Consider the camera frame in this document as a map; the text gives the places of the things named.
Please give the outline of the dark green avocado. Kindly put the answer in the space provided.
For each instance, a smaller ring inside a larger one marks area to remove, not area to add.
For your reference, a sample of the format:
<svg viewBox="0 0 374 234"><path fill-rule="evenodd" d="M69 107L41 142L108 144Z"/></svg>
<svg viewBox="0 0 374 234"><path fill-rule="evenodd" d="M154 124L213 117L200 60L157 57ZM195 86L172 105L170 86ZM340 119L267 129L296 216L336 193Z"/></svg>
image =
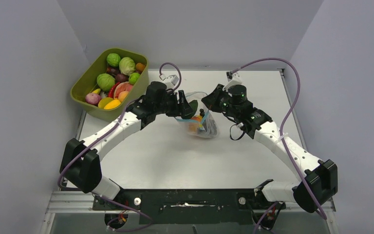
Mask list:
<svg viewBox="0 0 374 234"><path fill-rule="evenodd" d="M191 107L191 112L188 116L189 116L189 118L192 118L196 115L196 112L197 112L197 109L198 109L198 106L199 106L198 100L194 99L194 100L190 101L189 105Z"/></svg>

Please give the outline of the orange peach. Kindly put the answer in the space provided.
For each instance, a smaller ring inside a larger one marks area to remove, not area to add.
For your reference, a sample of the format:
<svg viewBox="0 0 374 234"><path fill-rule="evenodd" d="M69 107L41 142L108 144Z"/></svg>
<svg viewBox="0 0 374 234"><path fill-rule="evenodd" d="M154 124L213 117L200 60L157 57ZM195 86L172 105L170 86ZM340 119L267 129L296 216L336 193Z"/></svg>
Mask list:
<svg viewBox="0 0 374 234"><path fill-rule="evenodd" d="M197 133L201 130L201 128L203 127L201 121L202 121L203 117L202 116L194 116L192 117L190 120L191 122L189 122L188 124L188 131L190 133Z"/></svg>

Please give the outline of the clear zip top bag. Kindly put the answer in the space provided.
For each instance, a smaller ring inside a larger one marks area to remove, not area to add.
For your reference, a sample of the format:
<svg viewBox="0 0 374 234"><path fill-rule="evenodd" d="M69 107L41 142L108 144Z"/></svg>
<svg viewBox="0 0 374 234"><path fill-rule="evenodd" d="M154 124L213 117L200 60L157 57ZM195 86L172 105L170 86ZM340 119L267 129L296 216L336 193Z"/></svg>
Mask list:
<svg viewBox="0 0 374 234"><path fill-rule="evenodd" d="M206 96L207 93L201 91L186 93L188 103L196 112L190 119L181 119L180 117L175 117L174 119L191 136L216 138L220 131L211 112L202 103L202 98Z"/></svg>

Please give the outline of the dark grape bunch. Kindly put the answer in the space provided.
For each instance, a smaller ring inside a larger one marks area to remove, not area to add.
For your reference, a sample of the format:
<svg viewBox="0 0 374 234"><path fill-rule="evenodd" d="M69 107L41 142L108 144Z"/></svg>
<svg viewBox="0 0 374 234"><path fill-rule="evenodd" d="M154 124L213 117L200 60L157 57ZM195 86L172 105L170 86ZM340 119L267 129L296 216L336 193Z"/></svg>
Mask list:
<svg viewBox="0 0 374 234"><path fill-rule="evenodd" d="M202 117L202 120L198 130L198 136L203 138L217 137L218 127L210 111L200 109L200 117Z"/></svg>

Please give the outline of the green bumpy fruit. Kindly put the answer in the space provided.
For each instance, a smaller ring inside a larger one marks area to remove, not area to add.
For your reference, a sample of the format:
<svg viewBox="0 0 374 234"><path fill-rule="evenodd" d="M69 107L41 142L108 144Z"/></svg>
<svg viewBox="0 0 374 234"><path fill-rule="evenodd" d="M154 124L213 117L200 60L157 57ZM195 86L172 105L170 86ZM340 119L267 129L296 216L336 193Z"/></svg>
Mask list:
<svg viewBox="0 0 374 234"><path fill-rule="evenodd" d="M111 67L118 67L121 57L117 53L109 53L106 57L106 62Z"/></svg>

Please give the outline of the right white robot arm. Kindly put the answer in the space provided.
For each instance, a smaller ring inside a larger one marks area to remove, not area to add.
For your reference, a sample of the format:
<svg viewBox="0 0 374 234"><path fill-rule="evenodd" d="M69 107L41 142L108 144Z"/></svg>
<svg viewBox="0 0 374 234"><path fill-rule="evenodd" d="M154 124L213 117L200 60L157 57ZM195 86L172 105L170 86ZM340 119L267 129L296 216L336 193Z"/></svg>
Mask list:
<svg viewBox="0 0 374 234"><path fill-rule="evenodd" d="M303 210L314 213L338 191L337 165L324 161L295 143L281 132L274 120L247 99L243 85L225 89L219 84L202 98L208 110L232 120L250 138L268 148L297 177L299 182L268 180L255 189L257 206L267 208L275 201L294 202Z"/></svg>

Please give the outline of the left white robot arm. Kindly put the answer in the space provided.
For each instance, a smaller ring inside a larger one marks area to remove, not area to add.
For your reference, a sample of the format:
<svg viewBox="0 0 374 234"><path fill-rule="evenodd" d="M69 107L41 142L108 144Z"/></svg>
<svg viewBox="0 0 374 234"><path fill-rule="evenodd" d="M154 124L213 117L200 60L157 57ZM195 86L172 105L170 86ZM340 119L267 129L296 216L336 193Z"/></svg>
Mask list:
<svg viewBox="0 0 374 234"><path fill-rule="evenodd" d="M75 191L115 199L121 188L102 174L101 161L106 154L155 121L157 115L190 119L196 110L196 104L187 101L184 91L171 91L164 83L153 81L144 95L131 101L120 116L103 129L83 140L72 138L67 142L58 184L65 178L75 186Z"/></svg>

